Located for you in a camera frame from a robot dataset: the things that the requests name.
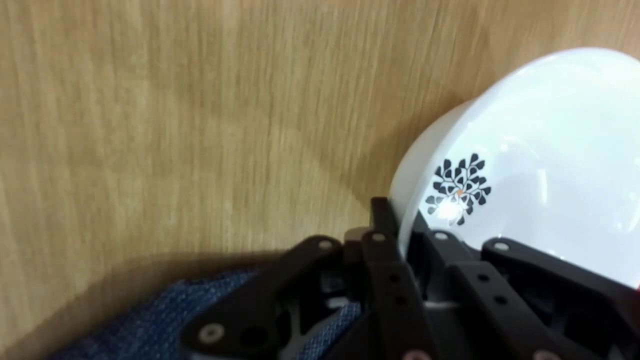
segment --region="black plastic mount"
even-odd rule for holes
[[[300,241],[193,318],[184,348],[285,357],[292,327],[311,332],[341,298],[362,314],[330,360],[640,360],[640,292],[508,238],[477,252],[419,220],[401,260],[395,233],[373,198],[370,227]]]

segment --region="screw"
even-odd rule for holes
[[[333,248],[333,244],[331,244],[330,240],[322,240],[317,246],[319,246],[319,249],[330,249],[330,248]]]
[[[547,351],[547,350],[538,350],[538,351],[533,351],[531,360],[560,360],[560,355],[556,355],[553,351]]]
[[[215,342],[220,342],[221,337],[224,337],[224,325],[221,325],[221,324],[215,324],[215,322],[201,325],[201,327],[200,327],[200,334],[197,334],[197,339],[200,339],[201,343],[215,343]]]
[[[431,355],[422,350],[407,350],[403,351],[401,360],[431,360]]]
[[[371,240],[373,240],[373,241],[383,241],[383,233],[373,232],[373,233],[371,233]]]
[[[508,252],[508,244],[504,244],[504,241],[495,241],[494,248]]]

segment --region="blue denim fabric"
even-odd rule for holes
[[[55,360],[176,360],[181,327],[204,307],[241,285],[253,271],[233,271],[210,282],[178,282],[153,299],[129,310],[100,332],[55,351]],[[315,360],[358,318],[360,305],[341,307],[309,337],[296,357]]]

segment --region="wooden surface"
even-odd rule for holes
[[[0,355],[367,222],[441,112],[634,0],[0,0]]]

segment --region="floral emblem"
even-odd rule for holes
[[[451,160],[446,157],[441,166],[435,168],[438,178],[431,184],[433,192],[425,198],[428,213],[433,213],[446,200],[446,204],[456,204],[463,210],[456,216],[456,224],[461,226],[463,217],[474,213],[474,205],[484,205],[491,193],[491,187],[479,174],[484,164],[477,153],[472,153],[467,160],[461,157],[456,168]]]

